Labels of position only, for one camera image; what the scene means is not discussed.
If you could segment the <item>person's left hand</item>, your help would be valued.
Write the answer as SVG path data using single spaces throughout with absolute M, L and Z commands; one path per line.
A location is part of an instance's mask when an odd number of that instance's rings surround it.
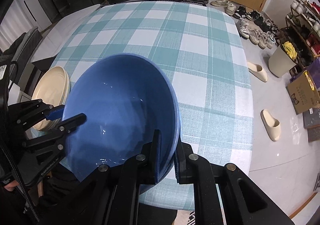
M 17 186 L 19 185 L 19 183 L 14 180 L 12 181 L 11 183 L 8 183 L 4 186 L 4 188 L 7 190 L 7 191 L 13 191 Z

